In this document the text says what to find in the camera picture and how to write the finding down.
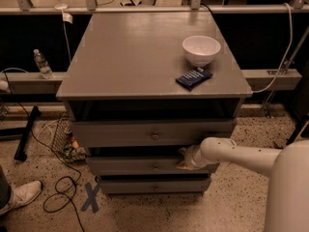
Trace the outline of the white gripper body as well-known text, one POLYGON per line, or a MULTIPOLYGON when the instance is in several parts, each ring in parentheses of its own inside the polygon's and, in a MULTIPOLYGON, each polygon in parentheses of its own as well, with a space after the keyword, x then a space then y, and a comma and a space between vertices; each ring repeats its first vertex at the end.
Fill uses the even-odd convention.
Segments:
POLYGON ((192 145, 186 149, 184 162, 189 170, 202 169, 207 165, 214 164, 214 161, 210 161, 202 155, 198 145, 192 145))

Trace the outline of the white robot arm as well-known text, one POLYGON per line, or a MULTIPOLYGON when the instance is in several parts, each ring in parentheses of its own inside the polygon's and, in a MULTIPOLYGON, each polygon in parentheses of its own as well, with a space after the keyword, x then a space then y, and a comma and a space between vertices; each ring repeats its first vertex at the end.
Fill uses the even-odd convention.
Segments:
POLYGON ((284 149, 239 146, 230 138, 208 137, 180 148, 178 168, 202 169, 231 162, 269 178, 264 232, 309 232, 309 141, 284 149))

